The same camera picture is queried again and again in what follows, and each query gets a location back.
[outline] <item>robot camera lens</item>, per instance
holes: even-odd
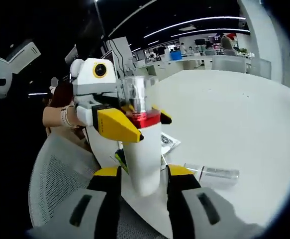
[[[106,66],[104,64],[97,64],[95,67],[95,74],[99,77],[104,76],[106,73]]]

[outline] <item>ceiling light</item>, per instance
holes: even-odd
[[[133,50],[131,53],[133,53],[134,51],[138,51],[138,50],[140,50],[140,49],[141,49],[141,47],[139,47],[139,48]]]
[[[152,43],[149,43],[148,45],[152,45],[152,44],[154,44],[154,43],[157,43],[158,41],[154,41],[154,42],[152,42]]]
[[[181,36],[181,35],[190,34],[190,33],[194,33],[194,32],[202,32],[202,31],[243,31],[243,32],[250,32],[249,30],[234,29],[234,28],[214,28],[214,29],[206,29],[206,30],[198,30],[198,31],[185,32],[185,33],[173,35],[171,37]]]
[[[31,93],[29,96],[47,95],[48,93]]]
[[[245,20],[245,17],[239,17],[239,16],[213,16],[213,17],[204,17],[204,18],[194,19],[194,20],[190,20],[190,21],[184,21],[184,22],[177,23],[175,25],[167,26],[167,27],[165,27],[163,29],[160,29],[158,31],[152,32],[152,33],[144,36],[144,38],[146,38],[148,36],[151,36],[151,35],[154,35],[154,34],[156,34],[158,32],[163,31],[163,30],[166,30],[166,29],[169,29],[169,28],[172,28],[172,27],[175,27],[175,26],[179,26],[179,25],[182,25],[182,24],[186,24],[186,23],[190,23],[190,22],[194,22],[194,21],[212,20],[212,19],[239,19],[239,20]]]
[[[190,31],[190,30],[194,30],[196,29],[196,27],[194,25],[190,25],[184,28],[180,28],[179,31]]]

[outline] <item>plastic bottle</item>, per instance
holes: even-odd
[[[212,189],[227,189],[234,186],[239,179],[240,172],[235,169],[211,168],[185,163],[184,167],[194,173],[202,187]]]

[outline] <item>person in background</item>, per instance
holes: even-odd
[[[221,37],[221,47],[224,50],[233,50],[231,39],[225,36],[223,33],[220,34]]]
[[[212,48],[212,43],[211,43],[210,41],[206,41],[206,42],[205,42],[205,48],[206,48],[206,49],[213,49],[213,48]]]
[[[152,62],[156,61],[154,54],[150,55],[150,61],[152,61]]]
[[[186,49],[185,44],[183,42],[180,45],[180,52],[181,52],[181,54],[187,53],[187,49]]]
[[[189,47],[188,54],[193,54],[193,48],[191,46]]]

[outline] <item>yellow camera ring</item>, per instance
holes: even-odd
[[[97,67],[97,66],[100,66],[100,65],[102,65],[102,66],[105,67],[105,73],[104,73],[103,75],[101,75],[101,76],[99,76],[98,74],[96,74],[96,67]],[[94,75],[96,78],[103,78],[103,77],[106,76],[106,74],[107,74],[107,68],[106,68],[105,64],[103,64],[103,63],[95,63],[95,65],[94,65],[94,67],[93,67],[93,75]]]

